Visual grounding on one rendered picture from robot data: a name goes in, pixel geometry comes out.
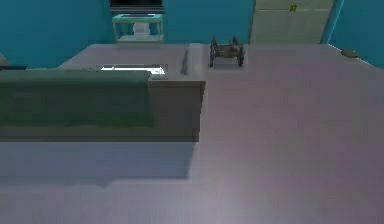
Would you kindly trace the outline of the dark wheeled handcart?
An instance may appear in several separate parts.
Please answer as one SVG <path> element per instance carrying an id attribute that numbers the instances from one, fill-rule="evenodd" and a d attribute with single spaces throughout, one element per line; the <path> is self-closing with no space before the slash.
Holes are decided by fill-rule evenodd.
<path id="1" fill-rule="evenodd" d="M 245 51 L 243 45 L 237 40 L 236 37 L 228 44 L 219 44 L 215 37 L 212 38 L 209 52 L 209 66 L 214 66 L 216 58 L 236 58 L 239 67 L 243 66 L 245 59 Z"/>

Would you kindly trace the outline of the mint green side table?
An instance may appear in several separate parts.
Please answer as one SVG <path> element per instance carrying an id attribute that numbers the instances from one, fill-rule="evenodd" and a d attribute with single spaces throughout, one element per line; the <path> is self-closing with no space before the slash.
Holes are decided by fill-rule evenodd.
<path id="1" fill-rule="evenodd" d="M 164 40 L 162 14 L 118 14 L 112 18 L 117 43 L 156 43 Z"/>

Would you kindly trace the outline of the green and grey sofa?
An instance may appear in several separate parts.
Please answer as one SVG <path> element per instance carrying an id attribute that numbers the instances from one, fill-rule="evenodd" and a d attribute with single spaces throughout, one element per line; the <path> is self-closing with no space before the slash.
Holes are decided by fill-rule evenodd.
<path id="1" fill-rule="evenodd" d="M 147 71 L 1 71 L 0 142 L 196 142 L 205 87 Z"/>

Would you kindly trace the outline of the pale green room door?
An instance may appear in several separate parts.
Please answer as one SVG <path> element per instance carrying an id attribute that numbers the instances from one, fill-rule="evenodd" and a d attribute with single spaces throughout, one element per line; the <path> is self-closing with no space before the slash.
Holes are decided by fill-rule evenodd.
<path id="1" fill-rule="evenodd" d="M 292 3 L 298 4 L 290 11 Z M 318 44 L 335 0 L 255 0 L 251 44 Z"/>

